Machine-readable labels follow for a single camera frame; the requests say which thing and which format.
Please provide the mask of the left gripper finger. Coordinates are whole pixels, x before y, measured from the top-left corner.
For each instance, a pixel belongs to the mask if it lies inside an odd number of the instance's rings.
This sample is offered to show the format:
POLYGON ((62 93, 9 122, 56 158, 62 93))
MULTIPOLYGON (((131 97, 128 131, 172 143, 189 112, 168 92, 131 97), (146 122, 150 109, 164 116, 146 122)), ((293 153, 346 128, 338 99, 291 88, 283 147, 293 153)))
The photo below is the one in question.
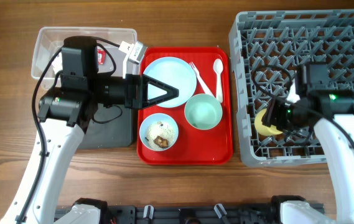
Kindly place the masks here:
POLYGON ((149 77, 147 75, 141 76, 142 86, 146 89, 149 88, 149 85, 160 88, 161 90, 166 91, 166 93, 179 93, 179 90, 175 87, 172 87, 164 82, 161 82, 155 78, 149 77))
POLYGON ((177 106, 174 99, 179 97, 179 90, 148 90, 145 94, 141 102, 141 108, 148 108, 155 105, 162 108, 174 108, 177 106))

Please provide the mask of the yellow plastic cup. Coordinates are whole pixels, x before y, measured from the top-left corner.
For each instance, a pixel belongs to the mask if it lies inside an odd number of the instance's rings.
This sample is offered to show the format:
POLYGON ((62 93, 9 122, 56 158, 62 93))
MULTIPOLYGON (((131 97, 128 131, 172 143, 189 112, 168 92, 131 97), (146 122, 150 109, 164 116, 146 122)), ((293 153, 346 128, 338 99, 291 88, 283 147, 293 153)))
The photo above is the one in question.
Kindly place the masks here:
POLYGON ((273 136, 282 134, 282 131, 278 130, 275 126, 265 126, 262 122, 262 118, 266 113, 266 109, 261 110, 254 119, 254 127, 260 135, 273 136))

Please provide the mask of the light blue bowl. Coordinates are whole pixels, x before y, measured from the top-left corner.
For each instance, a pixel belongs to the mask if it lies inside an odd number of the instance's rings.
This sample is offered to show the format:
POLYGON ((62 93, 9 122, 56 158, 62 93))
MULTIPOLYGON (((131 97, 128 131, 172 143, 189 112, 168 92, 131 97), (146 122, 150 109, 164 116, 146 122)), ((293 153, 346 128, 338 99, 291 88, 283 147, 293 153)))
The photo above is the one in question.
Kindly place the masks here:
POLYGON ((170 149, 177 141, 179 128, 175 120, 164 113, 155 113, 141 123, 139 138, 144 146, 155 152, 170 149))

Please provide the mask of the food scraps and rice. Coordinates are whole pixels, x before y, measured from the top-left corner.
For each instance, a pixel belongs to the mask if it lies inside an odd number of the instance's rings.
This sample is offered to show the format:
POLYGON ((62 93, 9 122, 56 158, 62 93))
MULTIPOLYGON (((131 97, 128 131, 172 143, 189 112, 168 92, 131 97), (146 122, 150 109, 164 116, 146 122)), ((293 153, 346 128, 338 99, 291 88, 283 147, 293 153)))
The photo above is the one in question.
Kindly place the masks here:
POLYGON ((149 147, 155 151, 165 150, 171 147, 175 141, 174 128, 168 122, 152 123, 146 131, 146 141, 149 147))

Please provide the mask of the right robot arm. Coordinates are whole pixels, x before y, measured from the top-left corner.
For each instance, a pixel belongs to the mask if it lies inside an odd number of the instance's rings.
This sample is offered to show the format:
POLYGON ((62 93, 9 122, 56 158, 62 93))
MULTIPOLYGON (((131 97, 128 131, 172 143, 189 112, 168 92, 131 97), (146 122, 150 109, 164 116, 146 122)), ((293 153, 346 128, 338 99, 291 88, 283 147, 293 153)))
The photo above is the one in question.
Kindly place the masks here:
POLYGON ((273 95, 257 120, 267 135, 310 127, 325 154, 335 192, 336 223, 354 223, 354 92, 333 90, 325 62, 299 65, 292 99, 273 95))

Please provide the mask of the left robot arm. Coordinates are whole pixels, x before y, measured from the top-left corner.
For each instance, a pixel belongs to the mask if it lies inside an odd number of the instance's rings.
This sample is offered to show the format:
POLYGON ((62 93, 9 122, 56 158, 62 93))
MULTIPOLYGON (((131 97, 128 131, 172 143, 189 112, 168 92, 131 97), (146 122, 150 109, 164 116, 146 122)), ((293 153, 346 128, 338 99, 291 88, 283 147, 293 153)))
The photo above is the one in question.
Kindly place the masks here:
POLYGON ((62 69, 41 98, 32 98, 35 145, 3 223, 55 223, 55 209, 71 159, 99 105, 140 110, 176 98, 178 89, 147 75, 100 72, 106 39, 67 37, 55 55, 62 69))

